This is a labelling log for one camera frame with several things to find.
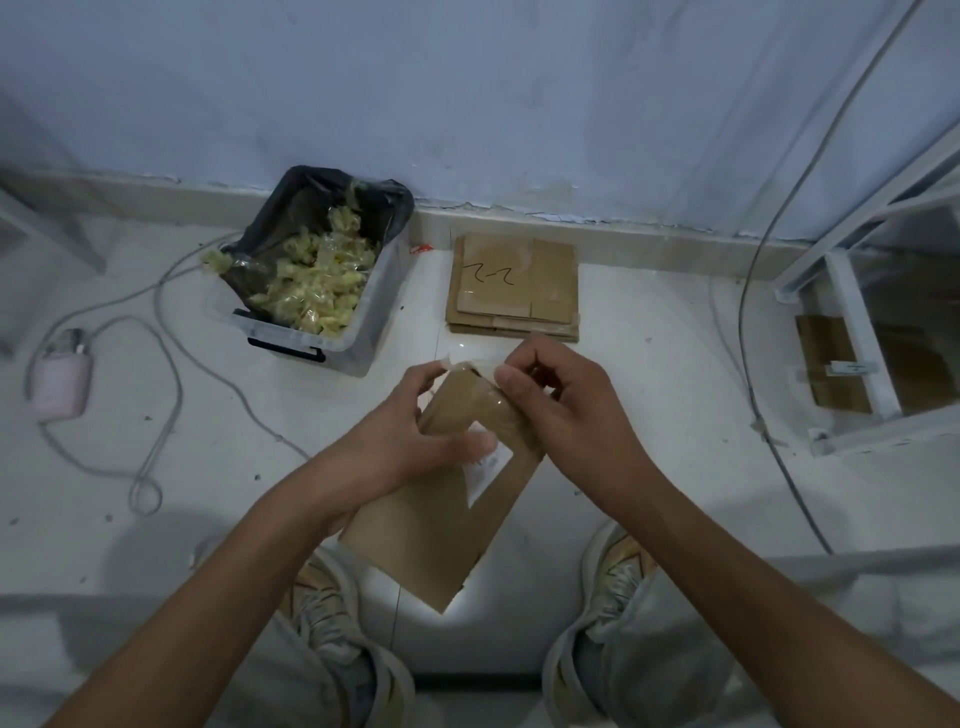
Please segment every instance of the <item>white label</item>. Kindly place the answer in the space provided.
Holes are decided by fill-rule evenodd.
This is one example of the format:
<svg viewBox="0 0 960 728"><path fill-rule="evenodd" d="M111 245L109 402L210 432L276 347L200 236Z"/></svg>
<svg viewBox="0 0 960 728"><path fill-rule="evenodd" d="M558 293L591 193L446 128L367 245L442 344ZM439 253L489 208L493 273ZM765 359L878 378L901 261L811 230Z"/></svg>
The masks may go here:
<svg viewBox="0 0 960 728"><path fill-rule="evenodd" d="M480 423L473 423L467 430L487 432ZM500 471L506 467L513 456L513 451L497 440L496 449L489 455L481 458L479 462L461 466L464 469L464 477L467 479L467 508L473 507L476 500L487 490L487 486L493 483L493 479L500 475Z"/></svg>

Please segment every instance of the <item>white sneaker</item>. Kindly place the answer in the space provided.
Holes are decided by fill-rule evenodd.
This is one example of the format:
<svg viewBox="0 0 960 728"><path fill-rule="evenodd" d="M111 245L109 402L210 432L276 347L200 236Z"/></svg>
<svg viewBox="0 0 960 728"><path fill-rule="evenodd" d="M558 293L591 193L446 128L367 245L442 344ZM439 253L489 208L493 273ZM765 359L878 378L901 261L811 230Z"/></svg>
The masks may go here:
<svg viewBox="0 0 960 728"><path fill-rule="evenodd" d="M284 594L279 612L325 661L348 668L363 649L370 653L376 692L365 728L406 728L411 724L413 677L396 655L361 631L356 581L330 551L322 546L314 551Z"/></svg>
<svg viewBox="0 0 960 728"><path fill-rule="evenodd" d="M588 637L620 618L640 580L657 568L617 523L610 522L590 540L581 562L584 611L553 643L543 664L542 684L546 711L556 728L610 725L584 691L573 665L577 633Z"/></svg>

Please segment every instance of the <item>floor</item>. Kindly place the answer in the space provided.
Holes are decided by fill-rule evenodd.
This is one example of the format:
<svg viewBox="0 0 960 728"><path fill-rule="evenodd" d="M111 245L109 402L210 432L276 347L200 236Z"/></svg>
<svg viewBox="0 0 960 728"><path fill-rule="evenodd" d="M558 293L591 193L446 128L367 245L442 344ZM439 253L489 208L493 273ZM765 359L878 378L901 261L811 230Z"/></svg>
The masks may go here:
<svg viewBox="0 0 960 728"><path fill-rule="evenodd" d="M156 466L163 508L138 519L127 486L89 477L54 456L22 401L26 354L62 313L153 282L179 255L221 234L108 219L83 220L109 259L96 278L67 268L36 312L13 362L0 364L0 591L5 595L165 595L187 574L194 546L230 527L298 457L243 415L233 394L180 364L185 404ZM167 318L183 344L236 381L253 409L301 447L323 448L390 391L411 364L451 354L502 359L516 342L454 335L444 326L451 255L420 254L377 358L362 379L250 347L212 310L210 278L171 282ZM741 281L594 265L580 268L582 340L608 370L640 439L673 481L763 555L818 546L751 429L732 352ZM150 316L149 297L91 314ZM756 389L787 466L837 550L960 539L960 451L950 440L845 458L814 459L813 407L798 373L792 321L767 287L752 288L748 355ZM95 348L87 413L57 433L89 463L135 468L174 402L156 344L117 328ZM414 672L537 672L554 637L580 609L581 552L604 516L545 461L464 590L437 615L381 572L339 549L363 590L363 621Z"/></svg>

